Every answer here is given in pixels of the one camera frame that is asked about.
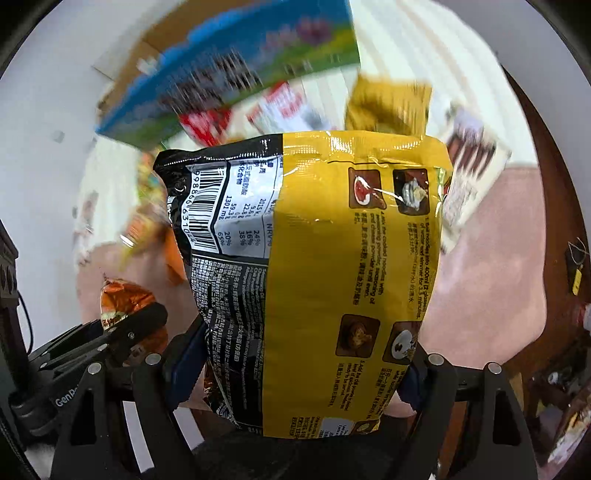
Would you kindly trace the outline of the orange snack packet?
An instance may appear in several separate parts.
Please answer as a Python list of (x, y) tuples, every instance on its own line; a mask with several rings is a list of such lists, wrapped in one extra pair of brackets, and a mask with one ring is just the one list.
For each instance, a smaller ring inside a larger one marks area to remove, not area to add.
[[(104, 278), (100, 293), (100, 321), (104, 331), (111, 330), (126, 317), (155, 303), (154, 294), (127, 280)], [(168, 344), (168, 333), (164, 326), (153, 330), (130, 349), (124, 366), (138, 365), (149, 353), (162, 353)]]

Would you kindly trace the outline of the yellow black noodle packet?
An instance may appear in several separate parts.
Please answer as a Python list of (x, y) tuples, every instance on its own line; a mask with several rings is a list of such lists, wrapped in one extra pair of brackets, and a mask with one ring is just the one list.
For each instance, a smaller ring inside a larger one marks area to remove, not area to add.
[(166, 150), (154, 170), (206, 325), (209, 409), (276, 438), (375, 431), (434, 289), (445, 144), (272, 134)]

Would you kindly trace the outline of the white chocolate wafer packet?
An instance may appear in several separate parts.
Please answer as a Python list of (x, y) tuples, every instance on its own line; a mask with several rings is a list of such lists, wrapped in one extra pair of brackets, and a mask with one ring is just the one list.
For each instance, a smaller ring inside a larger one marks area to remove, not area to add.
[(460, 104), (450, 106), (447, 120), (440, 139), (447, 145), (453, 172), (443, 203), (441, 246), (449, 253), (504, 171), (512, 152), (491, 128)]

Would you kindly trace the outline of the red white snack packet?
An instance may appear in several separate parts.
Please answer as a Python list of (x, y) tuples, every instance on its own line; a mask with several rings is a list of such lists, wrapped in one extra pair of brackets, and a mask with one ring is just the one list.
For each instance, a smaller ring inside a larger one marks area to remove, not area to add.
[(245, 111), (213, 108), (178, 116), (185, 133), (197, 145), (212, 147), (259, 135), (332, 130), (332, 125), (286, 81), (263, 94)]

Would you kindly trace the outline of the small yellow snack packet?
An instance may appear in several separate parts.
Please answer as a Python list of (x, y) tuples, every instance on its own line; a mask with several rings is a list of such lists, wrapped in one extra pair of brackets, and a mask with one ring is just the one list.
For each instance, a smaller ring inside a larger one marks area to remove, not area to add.
[(360, 74), (346, 105), (346, 130), (423, 136), (432, 92), (427, 82), (394, 82)]

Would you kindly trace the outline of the blue cardboard box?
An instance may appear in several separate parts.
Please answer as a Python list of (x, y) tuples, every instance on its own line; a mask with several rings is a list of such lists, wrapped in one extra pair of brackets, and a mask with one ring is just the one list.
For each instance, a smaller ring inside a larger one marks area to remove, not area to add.
[(347, 1), (228, 8), (157, 54), (103, 114), (99, 135), (150, 149), (179, 116), (227, 108), (280, 81), (360, 62)]

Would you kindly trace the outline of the striped blanket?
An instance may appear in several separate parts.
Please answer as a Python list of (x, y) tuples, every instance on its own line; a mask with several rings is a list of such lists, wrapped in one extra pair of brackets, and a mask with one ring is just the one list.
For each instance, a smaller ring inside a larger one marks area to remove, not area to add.
[[(541, 173), (526, 117), (488, 44), (435, 1), (351, 1), (361, 71), (375, 79), (426, 80), (433, 86), (427, 134), (443, 140), (452, 106), (462, 106), (511, 152), (500, 178), (469, 218), (452, 259), (493, 266), (544, 264), (546, 233)], [(318, 115), (344, 127), (356, 66), (290, 80)], [(73, 263), (115, 244), (138, 203), (140, 151), (95, 137), (77, 201)]]

